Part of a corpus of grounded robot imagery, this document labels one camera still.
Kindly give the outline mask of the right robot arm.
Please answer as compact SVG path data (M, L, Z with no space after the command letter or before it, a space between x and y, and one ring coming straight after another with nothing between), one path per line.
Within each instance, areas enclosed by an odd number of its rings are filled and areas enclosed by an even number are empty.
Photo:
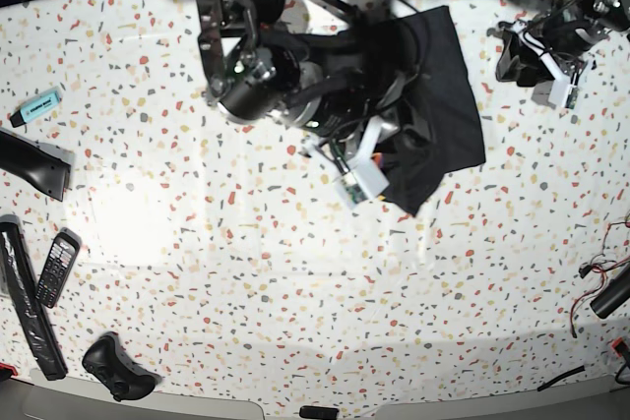
M389 181L377 149L401 130L395 108L413 73L388 62L373 27L343 0L320 0L346 21L335 35L280 25L286 0L196 0L208 103L250 125L269 118L305 133L302 151L355 206Z

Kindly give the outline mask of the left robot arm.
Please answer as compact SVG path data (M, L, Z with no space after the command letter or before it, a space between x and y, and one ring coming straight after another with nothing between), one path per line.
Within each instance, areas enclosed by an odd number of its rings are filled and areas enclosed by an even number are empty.
M612 31L629 31L629 0L556 0L534 18L501 22L495 77L520 88L548 89L546 102L573 108L580 82L595 66L586 54Z

